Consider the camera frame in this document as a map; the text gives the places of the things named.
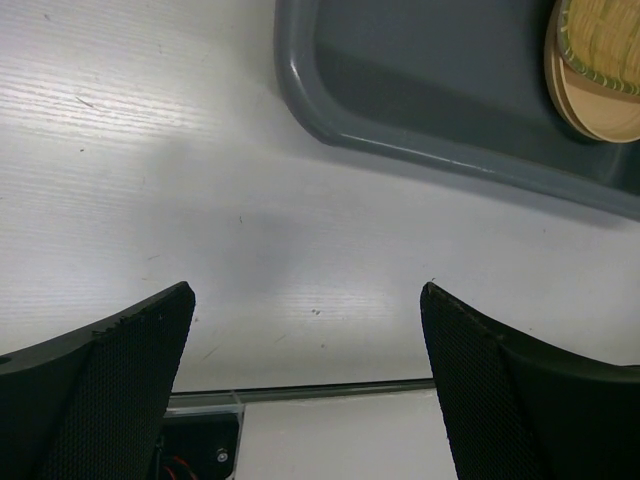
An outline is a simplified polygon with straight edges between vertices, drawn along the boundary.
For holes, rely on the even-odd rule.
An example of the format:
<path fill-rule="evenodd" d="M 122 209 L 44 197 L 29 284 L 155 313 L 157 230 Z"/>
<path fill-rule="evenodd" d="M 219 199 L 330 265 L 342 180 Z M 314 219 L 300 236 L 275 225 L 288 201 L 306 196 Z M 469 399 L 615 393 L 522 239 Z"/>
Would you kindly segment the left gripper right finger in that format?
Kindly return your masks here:
<path fill-rule="evenodd" d="M 420 309 L 458 478 L 638 478 L 638 366 L 543 342 L 433 282 Z"/>

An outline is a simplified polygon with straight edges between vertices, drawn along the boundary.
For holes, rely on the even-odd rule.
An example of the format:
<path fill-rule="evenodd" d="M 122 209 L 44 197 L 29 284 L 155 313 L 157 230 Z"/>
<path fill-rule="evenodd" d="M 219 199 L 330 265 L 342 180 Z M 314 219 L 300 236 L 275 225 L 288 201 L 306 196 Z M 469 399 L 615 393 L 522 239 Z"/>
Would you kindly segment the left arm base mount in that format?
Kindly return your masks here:
<path fill-rule="evenodd" d="M 233 391 L 173 394 L 146 477 L 233 479 L 243 416 Z"/>

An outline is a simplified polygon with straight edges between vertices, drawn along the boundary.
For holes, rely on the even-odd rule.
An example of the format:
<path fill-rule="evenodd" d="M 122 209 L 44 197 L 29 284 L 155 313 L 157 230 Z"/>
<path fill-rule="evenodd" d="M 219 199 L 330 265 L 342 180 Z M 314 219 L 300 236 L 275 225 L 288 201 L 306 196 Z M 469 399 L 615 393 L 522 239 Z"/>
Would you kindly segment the tan plate with square print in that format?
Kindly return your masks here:
<path fill-rule="evenodd" d="M 547 27 L 544 45 L 545 81 L 550 98 L 559 115 L 575 131 L 589 139 L 597 140 L 597 137 L 589 133 L 584 128 L 584 125 L 578 120 L 573 110 L 571 109 L 566 94 L 566 89 L 561 80 L 562 67 L 560 63 L 561 58 L 557 53 L 556 21 L 551 18 Z"/>

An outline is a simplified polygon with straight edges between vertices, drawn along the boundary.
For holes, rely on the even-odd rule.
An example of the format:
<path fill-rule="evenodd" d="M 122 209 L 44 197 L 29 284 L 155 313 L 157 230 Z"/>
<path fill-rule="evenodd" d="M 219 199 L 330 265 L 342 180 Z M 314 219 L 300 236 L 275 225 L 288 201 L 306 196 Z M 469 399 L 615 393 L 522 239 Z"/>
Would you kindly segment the woven bamboo tray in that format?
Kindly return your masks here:
<path fill-rule="evenodd" d="M 639 94 L 637 1 L 562 1 L 557 42 L 562 58 L 579 75 L 611 90 Z"/>

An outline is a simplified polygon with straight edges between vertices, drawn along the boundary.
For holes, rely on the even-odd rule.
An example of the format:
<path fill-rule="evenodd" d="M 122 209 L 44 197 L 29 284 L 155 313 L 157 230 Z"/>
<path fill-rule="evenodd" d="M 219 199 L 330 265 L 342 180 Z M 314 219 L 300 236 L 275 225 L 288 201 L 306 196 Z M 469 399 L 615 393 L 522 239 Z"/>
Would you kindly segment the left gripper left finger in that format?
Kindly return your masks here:
<path fill-rule="evenodd" d="M 145 478 L 194 309 L 179 282 L 3 355 L 2 478 Z"/>

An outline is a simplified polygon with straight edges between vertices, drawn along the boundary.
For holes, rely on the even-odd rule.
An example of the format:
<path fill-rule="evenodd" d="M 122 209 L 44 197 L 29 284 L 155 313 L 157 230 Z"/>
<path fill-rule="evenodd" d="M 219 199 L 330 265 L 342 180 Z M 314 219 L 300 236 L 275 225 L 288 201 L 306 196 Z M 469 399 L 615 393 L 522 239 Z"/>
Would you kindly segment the tan plate with bear print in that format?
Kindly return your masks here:
<path fill-rule="evenodd" d="M 579 75 L 561 59 L 561 80 L 578 120 L 599 141 L 639 140 L 639 97 L 614 91 Z"/>

